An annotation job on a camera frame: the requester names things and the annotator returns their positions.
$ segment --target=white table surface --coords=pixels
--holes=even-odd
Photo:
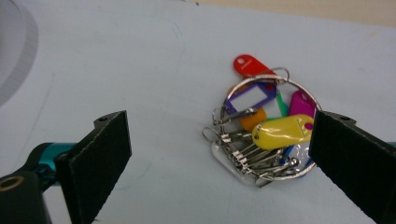
[[[100,223],[373,223],[319,168],[242,184],[201,130],[240,81],[233,59],[248,53],[288,67],[323,109],[395,140],[396,29],[177,0],[21,2],[39,44],[0,107],[0,175],[40,143],[78,142],[94,119],[125,109],[134,155]],[[53,223],[69,223],[61,189],[45,196]]]

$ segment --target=purple key tag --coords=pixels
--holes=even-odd
[[[291,96],[289,116],[305,114],[311,118],[315,115],[315,103],[302,91],[296,91]]]
[[[235,114],[247,108],[260,108],[276,98],[276,85],[272,83],[253,82],[226,100],[227,114]]]

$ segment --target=yellow key tag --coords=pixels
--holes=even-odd
[[[264,150],[287,147],[311,139],[314,119],[294,115],[258,124],[251,134],[254,144]]]

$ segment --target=metal ring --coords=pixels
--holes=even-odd
[[[262,80],[269,82],[269,80],[271,80],[271,79],[272,79],[272,80],[276,79],[276,80],[279,80],[279,81],[284,81],[284,83],[287,82],[287,83],[291,84],[292,86],[298,88],[299,90],[302,90],[302,91],[303,91],[303,92],[315,103],[316,109],[317,109],[317,110],[321,110],[320,104],[319,104],[318,101],[315,99],[315,97],[312,95],[312,93],[309,92],[309,91],[308,91],[303,85],[301,85],[300,83],[298,83],[298,82],[296,82],[296,81],[290,79],[290,73],[289,73],[289,71],[288,71],[286,68],[278,67],[278,68],[274,68],[273,70],[275,70],[275,69],[284,69],[284,70],[286,70],[288,76],[287,76],[287,77],[282,77],[282,76],[278,76],[278,75],[257,75],[257,76],[255,76],[255,77],[246,78],[246,79],[244,79],[242,82],[238,83],[236,86],[234,86],[234,87],[231,89],[231,91],[228,93],[226,99],[224,100],[224,103],[225,103],[226,101],[230,100],[230,98],[233,96],[233,94],[234,94],[236,91],[238,91],[242,86],[247,85],[248,83],[255,82],[255,81],[262,81]],[[223,118],[224,115],[225,115],[225,109],[222,108],[221,111],[220,111],[220,117]],[[224,126],[221,126],[219,129],[220,129],[219,134],[225,134],[225,133],[226,133],[226,132],[225,132]],[[315,164],[313,161],[311,161],[311,162],[309,163],[309,165],[306,166],[302,171],[300,171],[300,172],[298,172],[298,173],[296,173],[296,174],[294,174],[294,175],[285,175],[285,176],[263,176],[263,177],[260,177],[260,178],[265,179],[265,180],[269,180],[269,181],[293,179],[293,178],[297,178],[297,177],[306,175],[309,171],[312,170],[312,168],[313,168],[315,165],[316,165],[316,164]],[[259,176],[259,174],[256,173],[256,172],[254,172],[254,170],[252,170],[252,173],[253,173],[254,175],[256,175],[256,176]]]

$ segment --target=pink key tag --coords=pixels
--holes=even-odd
[[[315,115],[315,103],[302,91],[296,91],[291,96],[289,116],[304,114],[311,118]]]

